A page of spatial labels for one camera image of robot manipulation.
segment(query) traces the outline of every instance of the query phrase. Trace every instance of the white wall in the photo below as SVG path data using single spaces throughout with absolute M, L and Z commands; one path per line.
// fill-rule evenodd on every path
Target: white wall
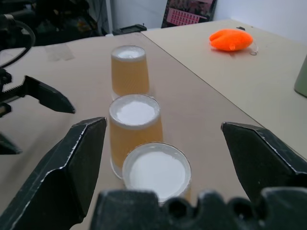
M 134 24 L 161 28 L 167 0 L 111 0 L 113 27 Z
M 307 0 L 217 0 L 214 20 L 228 18 L 307 45 Z

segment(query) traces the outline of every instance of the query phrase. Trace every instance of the orange object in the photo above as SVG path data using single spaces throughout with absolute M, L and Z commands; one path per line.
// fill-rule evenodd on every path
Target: orange object
M 224 51 L 236 51 L 249 47 L 253 37 L 242 30 L 224 29 L 210 36 L 211 45 Z

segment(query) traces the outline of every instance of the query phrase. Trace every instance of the desk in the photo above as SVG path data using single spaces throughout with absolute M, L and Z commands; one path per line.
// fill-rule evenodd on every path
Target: desk
M 254 37 L 258 55 L 211 48 L 211 34 L 239 26 Z M 143 34 L 307 158 L 307 99 L 293 90 L 307 46 L 233 20 Z
M 182 150 L 192 167 L 192 203 L 204 189 L 217 190 L 226 200 L 246 197 L 220 126 L 223 121 L 258 125 L 254 120 L 140 33 L 87 38 L 67 45 L 75 59 L 48 62 L 45 49 L 34 47 L 7 68 L 14 76 L 12 86 L 20 84 L 25 74 L 32 76 L 67 96 L 76 114 L 54 112 L 31 97 L 11 103 L 13 112 L 0 119 L 1 132 L 24 152 L 18 156 L 0 155 L 0 212 L 44 154 L 73 124 L 108 116 L 112 101 L 110 53 L 120 45 L 138 45 L 147 52 L 150 80 L 161 106 L 165 142 Z M 88 229 L 99 191 L 123 188 L 110 167 L 108 133 L 107 129 L 90 211 L 73 230 Z

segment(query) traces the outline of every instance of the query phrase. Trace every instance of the calendar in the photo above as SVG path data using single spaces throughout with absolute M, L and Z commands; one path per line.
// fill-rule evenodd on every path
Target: calendar
M 162 28 L 211 21 L 216 0 L 168 0 Z

